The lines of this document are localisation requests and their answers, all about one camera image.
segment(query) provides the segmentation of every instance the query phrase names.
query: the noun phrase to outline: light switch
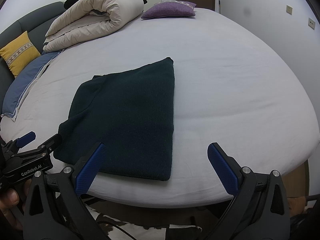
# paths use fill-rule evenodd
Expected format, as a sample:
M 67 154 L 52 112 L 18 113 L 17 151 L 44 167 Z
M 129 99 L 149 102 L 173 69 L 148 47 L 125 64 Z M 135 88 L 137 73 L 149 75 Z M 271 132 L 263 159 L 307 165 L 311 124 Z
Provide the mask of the light switch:
M 316 27 L 315 21 L 312 20 L 311 18 L 309 18 L 308 25 L 309 25 L 312 29 L 315 29 L 315 27 Z
M 287 5 L 287 13 L 292 14 L 292 7 L 289 5 Z

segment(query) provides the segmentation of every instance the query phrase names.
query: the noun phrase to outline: hand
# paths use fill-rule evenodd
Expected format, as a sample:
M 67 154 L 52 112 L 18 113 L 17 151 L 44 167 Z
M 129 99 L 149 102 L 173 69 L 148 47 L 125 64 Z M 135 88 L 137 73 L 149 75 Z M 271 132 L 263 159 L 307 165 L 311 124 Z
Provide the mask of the hand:
M 24 193 L 27 195 L 31 184 L 31 179 L 27 180 L 23 186 Z M 18 193 L 10 188 L 6 192 L 0 195 L 0 210 L 13 228 L 22 230 L 22 225 L 11 213 L 10 208 L 16 206 L 19 203 Z

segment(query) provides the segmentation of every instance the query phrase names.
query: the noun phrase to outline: blue pillow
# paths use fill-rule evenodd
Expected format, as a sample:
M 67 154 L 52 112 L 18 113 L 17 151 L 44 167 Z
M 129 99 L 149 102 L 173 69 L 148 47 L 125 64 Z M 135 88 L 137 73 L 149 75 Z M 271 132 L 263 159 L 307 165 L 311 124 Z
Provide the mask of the blue pillow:
M 15 78 L 5 94 L 2 115 L 16 120 L 18 111 L 30 89 L 40 78 L 47 66 L 61 53 L 61 51 L 46 53 L 31 61 Z

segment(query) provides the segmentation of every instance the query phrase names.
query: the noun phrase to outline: yellow pillow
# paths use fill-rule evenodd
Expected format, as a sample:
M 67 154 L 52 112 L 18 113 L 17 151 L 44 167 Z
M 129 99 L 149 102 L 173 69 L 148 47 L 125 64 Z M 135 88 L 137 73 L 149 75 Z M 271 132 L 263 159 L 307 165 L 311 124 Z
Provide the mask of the yellow pillow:
M 39 51 L 31 43 L 27 31 L 0 49 L 0 56 L 6 61 L 14 77 L 35 58 L 40 56 Z

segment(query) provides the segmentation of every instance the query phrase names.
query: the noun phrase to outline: dark green sweater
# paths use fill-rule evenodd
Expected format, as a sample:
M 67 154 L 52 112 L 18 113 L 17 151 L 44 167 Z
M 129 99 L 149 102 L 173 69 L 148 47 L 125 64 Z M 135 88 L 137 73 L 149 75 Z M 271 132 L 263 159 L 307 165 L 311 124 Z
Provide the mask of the dark green sweater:
M 100 171 L 168 180 L 172 164 L 173 61 L 169 57 L 134 70 L 94 76 L 80 85 L 62 144 L 53 156 L 75 164 L 96 142 L 107 148 Z

